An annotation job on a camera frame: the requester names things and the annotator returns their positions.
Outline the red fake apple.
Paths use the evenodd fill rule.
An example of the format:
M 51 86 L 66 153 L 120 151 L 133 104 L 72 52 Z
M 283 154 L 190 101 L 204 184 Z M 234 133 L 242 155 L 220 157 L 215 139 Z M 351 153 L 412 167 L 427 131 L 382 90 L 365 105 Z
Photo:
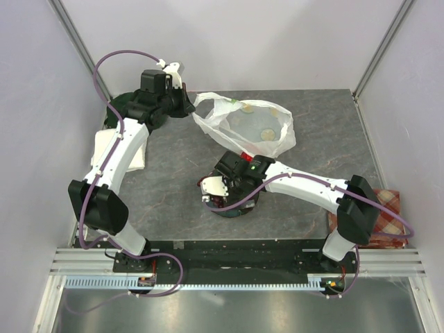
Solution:
M 253 160 L 253 158 L 246 153 L 242 153 L 241 158 L 243 158 L 244 160 L 246 160 L 248 162 L 251 162 Z

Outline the red fake grape bunch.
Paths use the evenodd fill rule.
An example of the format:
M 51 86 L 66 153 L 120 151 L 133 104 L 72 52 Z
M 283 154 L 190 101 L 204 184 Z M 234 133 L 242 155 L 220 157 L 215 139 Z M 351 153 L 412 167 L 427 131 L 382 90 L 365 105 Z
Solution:
M 216 207 L 221 207 L 224 203 L 224 198 L 225 197 L 213 196 L 211 197 L 210 202 L 207 203 L 213 203 Z

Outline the white plastic bag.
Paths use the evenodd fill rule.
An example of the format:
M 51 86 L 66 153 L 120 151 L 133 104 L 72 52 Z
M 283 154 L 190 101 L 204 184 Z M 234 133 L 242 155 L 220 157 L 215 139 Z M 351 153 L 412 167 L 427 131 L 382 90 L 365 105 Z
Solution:
M 196 96 L 194 106 L 212 101 L 204 117 L 193 113 L 200 129 L 215 142 L 237 154 L 277 158 L 296 145 L 292 113 L 263 100 L 237 100 L 215 92 Z

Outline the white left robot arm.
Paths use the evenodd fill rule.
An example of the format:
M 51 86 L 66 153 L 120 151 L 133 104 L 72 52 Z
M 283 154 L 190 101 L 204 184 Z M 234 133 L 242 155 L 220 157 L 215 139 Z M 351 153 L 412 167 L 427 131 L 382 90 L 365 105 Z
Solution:
M 128 222 L 129 209 L 119 197 L 123 177 L 138 149 L 167 117 L 185 118 L 194 112 L 179 62 L 161 70 L 141 74 L 140 88 L 118 112 L 118 125 L 98 162 L 83 180 L 73 180 L 68 193 L 79 227 L 100 233 L 129 255 L 128 265 L 138 273 L 147 272 L 152 256 L 146 238 Z

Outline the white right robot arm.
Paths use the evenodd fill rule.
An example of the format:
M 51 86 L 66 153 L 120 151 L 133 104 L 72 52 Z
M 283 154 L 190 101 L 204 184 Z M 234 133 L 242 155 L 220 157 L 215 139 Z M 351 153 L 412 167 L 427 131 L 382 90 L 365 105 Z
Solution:
M 304 200 L 335 215 L 336 226 L 317 257 L 326 273 L 340 268 L 355 246 L 369 243 L 379 216 L 380 203 L 365 178 L 316 176 L 262 155 L 246 160 L 225 152 L 202 187 L 203 201 L 220 215 L 245 214 L 257 203 L 260 191 Z

